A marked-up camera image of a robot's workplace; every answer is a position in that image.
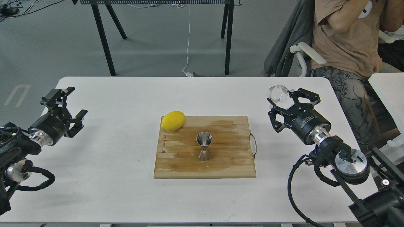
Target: gray floor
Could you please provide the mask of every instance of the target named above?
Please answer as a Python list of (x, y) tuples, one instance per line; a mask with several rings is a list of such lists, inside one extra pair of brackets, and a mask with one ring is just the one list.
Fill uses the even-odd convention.
[[(56, 0), (46, 0), (47, 4), (54, 2)], [(243, 0), (242, 4), (234, 12), (229, 76), (262, 76), (264, 59), (296, 0)], [(33, 10), (43, 6), (44, 2), (40, 2)], [(114, 5), (114, 10), (127, 40), (120, 37), (106, 8), (100, 6), (118, 76), (185, 76), (181, 71), (187, 63), (189, 20), (189, 64), (185, 71), (194, 71), (200, 76), (224, 76), (226, 42), (220, 38), (222, 5), (183, 8), (159, 5), (146, 9)], [(44, 109), (40, 105), (41, 96), (65, 76), (109, 76), (89, 5), (73, 5), (66, 0), (0, 23), (0, 125), (13, 122), (28, 128)], [(94, 95), (98, 92), (108, 91), (100, 88)], [(1, 227), (40, 225), (0, 224)], [(47, 225), (72, 226), (98, 225)]]

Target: jigger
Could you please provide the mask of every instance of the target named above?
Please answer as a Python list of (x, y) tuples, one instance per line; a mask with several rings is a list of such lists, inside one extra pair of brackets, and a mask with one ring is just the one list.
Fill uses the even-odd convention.
[(212, 135), (208, 132), (201, 132), (196, 137), (196, 142), (201, 146), (201, 152), (199, 153), (199, 159), (202, 161), (209, 160), (208, 146), (212, 143)]

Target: patterned pants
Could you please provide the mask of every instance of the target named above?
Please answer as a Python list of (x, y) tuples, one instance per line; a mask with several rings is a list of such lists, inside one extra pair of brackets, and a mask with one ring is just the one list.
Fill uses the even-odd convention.
[[(394, 67), (383, 63), (381, 72), (400, 72)], [(360, 147), (374, 143), (380, 136), (378, 121), (369, 100), (368, 93), (375, 95), (367, 79), (352, 72), (324, 66), (311, 70), (311, 77), (327, 78), (337, 99), (348, 119), (349, 125)]]

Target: black table legs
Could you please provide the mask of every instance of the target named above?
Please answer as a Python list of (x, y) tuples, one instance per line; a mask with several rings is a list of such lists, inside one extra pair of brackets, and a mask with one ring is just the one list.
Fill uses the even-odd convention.
[[(119, 20), (116, 17), (116, 14), (115, 14), (112, 6), (111, 5), (105, 5), (105, 6), (107, 7), (108, 12), (111, 15), (112, 20), (114, 21), (116, 27), (118, 28), (119, 33), (121, 34), (122, 38), (125, 40), (126, 34), (125, 34), (124, 30), (122, 29), (122, 26), (119, 23)], [(109, 51), (107, 37), (105, 36), (104, 26), (102, 25), (101, 15), (98, 10), (98, 5), (91, 5), (91, 8), (93, 9), (95, 23), (97, 24), (98, 33), (100, 35), (102, 47), (104, 49), (105, 58), (107, 59), (109, 72), (110, 72), (111, 76), (115, 76), (116, 73), (115, 73), (114, 63), (112, 62), (111, 52)]]
[(228, 6), (229, 15), (228, 15), (228, 23), (227, 23), (225, 75), (229, 74), (229, 67), (230, 67), (231, 32), (233, 30), (234, 0), (231, 0), (227, 6)]
[(126, 39), (126, 34), (124, 32), (124, 30), (122, 29), (121, 23), (119, 23), (118, 18), (116, 17), (115, 11), (112, 9), (111, 5), (105, 5), (107, 7), (107, 10), (109, 12), (109, 14), (112, 17), (112, 20), (114, 21), (116, 27), (118, 28), (119, 33), (121, 33), (122, 39)]
[[(126, 34), (122, 29), (122, 26), (110, 4), (105, 5), (109, 14), (112, 17), (116, 27), (118, 28), (119, 33), (121, 34), (123, 39), (126, 39)], [(115, 76), (115, 68), (114, 63), (112, 62), (111, 52), (109, 51), (109, 46), (107, 42), (107, 37), (105, 36), (104, 27), (101, 21), (100, 12), (98, 9), (98, 5), (92, 4), (91, 8), (93, 9), (95, 23), (97, 24), (98, 33), (100, 35), (102, 47), (104, 49), (105, 58), (107, 59), (107, 64), (109, 68), (109, 72), (111, 76)], [(229, 74), (229, 66), (230, 66), (230, 49), (231, 49), (231, 32), (233, 29), (233, 13), (234, 13), (234, 0), (230, 0), (229, 3), (225, 4), (225, 10), (223, 13), (223, 23), (222, 23), (222, 31), (221, 38), (224, 39), (227, 25), (227, 40), (226, 40), (226, 60), (225, 60), (225, 75)]]
[(107, 37), (105, 36), (105, 31), (104, 31), (104, 27), (102, 25), (100, 11), (98, 10), (98, 5), (91, 5), (91, 8), (93, 9), (95, 23), (97, 24), (98, 33), (100, 34), (102, 47), (104, 48), (105, 58), (107, 59), (109, 72), (111, 73), (111, 76), (115, 76), (114, 63), (112, 62), (112, 57), (111, 57), (111, 53), (109, 51)]

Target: floor marking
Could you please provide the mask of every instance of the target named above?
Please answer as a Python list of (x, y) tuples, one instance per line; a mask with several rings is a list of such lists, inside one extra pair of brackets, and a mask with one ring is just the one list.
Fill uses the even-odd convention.
[(15, 105), (15, 108), (19, 108), (21, 106), (21, 103), (23, 102), (25, 96), (27, 95), (29, 89), (31, 88), (30, 84), (20, 84), (20, 85), (15, 86), (15, 88), (13, 89), (11, 94), (9, 95), (8, 99), (4, 103), (5, 106), (10, 104), (11, 100), (13, 99), (15, 93), (17, 93), (17, 90), (19, 88), (25, 88), (25, 90), (24, 90), (23, 94), (21, 95), (20, 99), (18, 100), (17, 104)]

